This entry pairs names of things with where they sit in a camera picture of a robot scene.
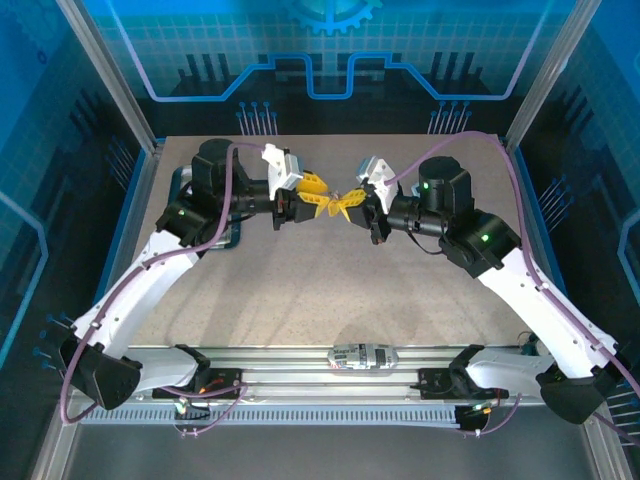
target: enclosure floor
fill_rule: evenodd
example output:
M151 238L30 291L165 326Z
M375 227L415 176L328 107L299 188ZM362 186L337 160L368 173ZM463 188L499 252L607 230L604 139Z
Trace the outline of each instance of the enclosure floor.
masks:
M174 170L188 165L208 137L167 139L137 252L167 204ZM227 137L289 147L304 168L332 190L357 186L363 158L377 155L400 172L438 141L437 135ZM482 140L442 150L471 173L478 208L517 216L506 168ZM240 160L252 178L266 163L252 152ZM405 192L417 174L404 181ZM437 249L434 239L419 239ZM242 224L240 244L204 256L165 295L141 328L137 345L394 345L513 344L524 323L493 292L441 256L422 253L393 232L373 246L369 233L343 217L285 224L274 232L270 215Z

